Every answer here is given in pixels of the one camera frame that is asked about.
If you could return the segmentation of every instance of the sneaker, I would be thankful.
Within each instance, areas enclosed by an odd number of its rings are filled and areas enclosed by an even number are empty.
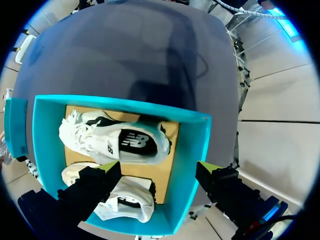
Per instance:
[[[170,152],[161,125],[123,122],[103,111],[72,113],[62,120],[59,137],[68,148],[99,164],[159,164]]]
[[[79,171],[86,166],[98,167],[92,162],[79,162],[67,166],[61,173],[62,180],[69,187],[79,178]],[[105,221],[114,218],[127,217],[146,223],[155,210],[155,199],[150,193],[150,179],[123,176],[106,200],[101,200],[94,213]]]

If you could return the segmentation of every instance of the cardboard insert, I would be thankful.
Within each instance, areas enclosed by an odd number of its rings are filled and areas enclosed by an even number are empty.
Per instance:
[[[101,110],[96,108],[67,105],[65,110],[65,117],[69,116],[73,109],[75,109],[79,113]],[[137,114],[110,110],[103,111],[113,119],[124,122],[136,122],[139,118],[139,115]],[[179,132],[178,122],[162,121],[161,125],[165,129],[166,136],[172,142],[170,154],[162,163],[158,165],[121,164],[122,175],[152,179],[155,184],[155,198],[157,204],[163,204],[165,201]],[[78,162],[95,162],[93,158],[74,152],[66,146],[64,147],[64,149],[65,161],[67,166]]]

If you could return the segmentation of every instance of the new balance logo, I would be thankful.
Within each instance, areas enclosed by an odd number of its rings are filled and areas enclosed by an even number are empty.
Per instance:
[[[108,152],[111,154],[114,154],[114,151],[112,149],[112,144],[111,144],[111,142],[109,142],[109,140],[108,140]]]
[[[146,141],[149,140],[148,136],[138,134],[135,136],[134,133],[129,133],[121,145],[127,146],[130,144],[130,147],[143,148],[146,145]]]

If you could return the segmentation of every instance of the gray table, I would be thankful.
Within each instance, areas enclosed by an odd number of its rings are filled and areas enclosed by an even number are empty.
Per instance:
[[[81,10],[43,32],[23,60],[13,95],[28,100],[32,162],[32,115],[40,94],[130,99],[210,114],[206,160],[222,167],[233,160],[238,120],[233,49],[221,21],[195,8],[122,0]],[[193,205],[208,201],[199,187]]]

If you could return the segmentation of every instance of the shoelace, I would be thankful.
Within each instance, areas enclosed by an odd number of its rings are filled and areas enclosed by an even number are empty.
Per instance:
[[[93,128],[93,125],[87,125],[84,123],[77,123],[73,125],[74,127],[74,138],[75,144],[82,150],[87,150],[98,154],[98,152],[88,144],[88,139],[93,138],[93,136],[88,133]]]

